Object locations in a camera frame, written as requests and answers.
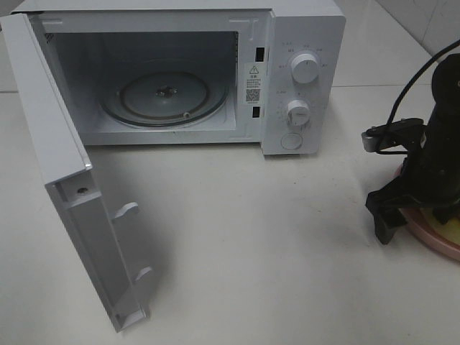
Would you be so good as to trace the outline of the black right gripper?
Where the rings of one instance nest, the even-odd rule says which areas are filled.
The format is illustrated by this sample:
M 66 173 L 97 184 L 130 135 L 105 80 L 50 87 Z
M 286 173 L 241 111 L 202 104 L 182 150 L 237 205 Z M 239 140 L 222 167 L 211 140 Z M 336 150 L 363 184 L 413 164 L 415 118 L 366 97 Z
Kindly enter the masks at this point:
M 409 152 L 400 174 L 367 196 L 374 217 L 374 233 L 389 244 L 395 232 L 408 224 L 401 204 L 432 208 L 441 224 L 459 213 L 459 125 L 431 119 L 417 150 Z

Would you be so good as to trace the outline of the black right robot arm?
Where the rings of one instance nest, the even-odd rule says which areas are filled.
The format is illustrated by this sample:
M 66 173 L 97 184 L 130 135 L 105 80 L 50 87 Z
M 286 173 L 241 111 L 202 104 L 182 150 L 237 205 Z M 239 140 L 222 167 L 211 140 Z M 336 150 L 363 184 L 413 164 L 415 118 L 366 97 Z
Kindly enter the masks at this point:
M 431 90 L 435 106 L 427 123 L 410 118 L 362 133 L 368 152 L 406 149 L 399 175 L 366 199 L 382 244 L 407 224 L 404 208 L 430 208 L 441 224 L 459 212 L 459 55 L 449 55 L 436 67 Z

